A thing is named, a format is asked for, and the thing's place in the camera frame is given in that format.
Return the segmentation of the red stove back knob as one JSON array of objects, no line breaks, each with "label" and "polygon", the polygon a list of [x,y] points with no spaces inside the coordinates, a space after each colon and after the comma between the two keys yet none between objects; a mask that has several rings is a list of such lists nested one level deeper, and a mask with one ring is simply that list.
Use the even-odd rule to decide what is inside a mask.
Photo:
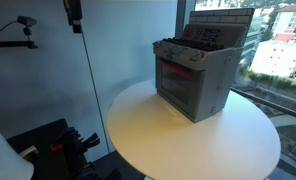
[{"label": "red stove back knob", "polygon": [[190,29],[185,29],[183,34],[185,37],[189,37],[192,35],[192,31]]}]

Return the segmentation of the grey toy oven stove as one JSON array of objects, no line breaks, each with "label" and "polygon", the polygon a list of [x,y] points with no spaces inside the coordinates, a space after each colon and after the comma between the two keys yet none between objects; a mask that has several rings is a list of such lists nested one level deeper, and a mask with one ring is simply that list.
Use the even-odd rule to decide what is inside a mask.
[{"label": "grey toy oven stove", "polygon": [[[185,29],[192,35],[164,38],[155,54],[157,93],[194,123],[225,107],[251,25],[252,8],[192,11]],[[176,47],[176,53],[168,53]],[[197,52],[201,61],[191,61]],[[192,77],[163,74],[158,60],[190,70]]]}]

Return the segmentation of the round white table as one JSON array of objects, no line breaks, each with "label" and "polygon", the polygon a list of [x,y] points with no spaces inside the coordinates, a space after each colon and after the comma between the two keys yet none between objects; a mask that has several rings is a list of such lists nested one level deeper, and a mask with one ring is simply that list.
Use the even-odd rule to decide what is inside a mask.
[{"label": "round white table", "polygon": [[115,98],[107,131],[119,154],[154,180],[264,180],[281,154],[274,125],[246,98],[231,92],[222,111],[193,123],[151,80]]}]

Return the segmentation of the white rounded object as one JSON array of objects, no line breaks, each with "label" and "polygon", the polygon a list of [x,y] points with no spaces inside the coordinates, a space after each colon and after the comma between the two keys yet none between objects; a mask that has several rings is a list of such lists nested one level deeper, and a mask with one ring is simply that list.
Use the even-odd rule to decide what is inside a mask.
[{"label": "white rounded object", "polygon": [[22,158],[0,133],[0,180],[31,180],[34,166]]}]

